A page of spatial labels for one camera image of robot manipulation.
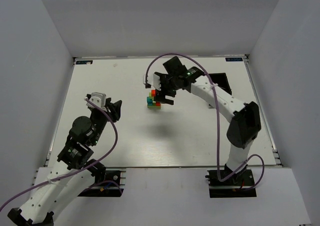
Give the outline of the long green arch block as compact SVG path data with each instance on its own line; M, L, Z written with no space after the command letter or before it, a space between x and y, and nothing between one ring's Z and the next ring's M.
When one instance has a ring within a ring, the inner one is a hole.
M147 108L150 110L160 110L161 106L157 106L157 105L147 105Z

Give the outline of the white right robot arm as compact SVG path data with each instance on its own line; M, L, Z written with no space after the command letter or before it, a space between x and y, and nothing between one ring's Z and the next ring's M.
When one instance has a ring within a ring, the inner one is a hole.
M241 101L214 83L207 70L199 63L187 68L174 54L163 64L165 73L154 72L152 80L144 80L145 87L154 87L156 102L173 105L178 90L185 90L204 100L216 110L216 121L223 116L229 123L227 139L230 151L223 169L218 168L220 182L234 184L246 171L250 147L261 130L259 106L256 102Z

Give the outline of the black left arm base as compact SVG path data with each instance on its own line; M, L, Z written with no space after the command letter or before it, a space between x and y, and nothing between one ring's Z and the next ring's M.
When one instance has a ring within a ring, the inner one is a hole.
M125 168L107 168L104 176L82 191L79 197L121 197L126 182Z

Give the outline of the teal arch block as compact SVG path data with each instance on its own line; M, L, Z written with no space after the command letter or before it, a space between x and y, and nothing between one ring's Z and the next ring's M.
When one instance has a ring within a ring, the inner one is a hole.
M156 105L156 102L154 100L154 97L147 97L146 98L146 101L147 101L147 105L148 106L155 106Z

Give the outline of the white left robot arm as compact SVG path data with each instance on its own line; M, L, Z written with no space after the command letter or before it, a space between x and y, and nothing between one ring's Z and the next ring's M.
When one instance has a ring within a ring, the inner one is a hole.
M107 170L100 160L93 159L91 149L106 124L119 121L122 101L113 103L98 93L87 95L85 100L91 114L74 120L46 180L32 187L34 194L22 206L8 212L15 225L53 225L79 194L93 187L113 186L123 192L117 171Z

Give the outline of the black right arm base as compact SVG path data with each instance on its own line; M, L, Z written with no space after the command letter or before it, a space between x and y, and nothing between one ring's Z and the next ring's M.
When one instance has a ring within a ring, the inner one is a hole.
M205 178L209 185L210 198L250 198L257 197L254 176L251 169L247 169L238 179L218 180L217 170L208 170Z

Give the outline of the black plastic bin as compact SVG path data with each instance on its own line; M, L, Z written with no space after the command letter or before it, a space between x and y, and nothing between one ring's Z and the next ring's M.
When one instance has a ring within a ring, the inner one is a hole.
M229 85L229 81L226 73L211 73L209 74L211 80L216 83L221 89L232 95L232 90Z

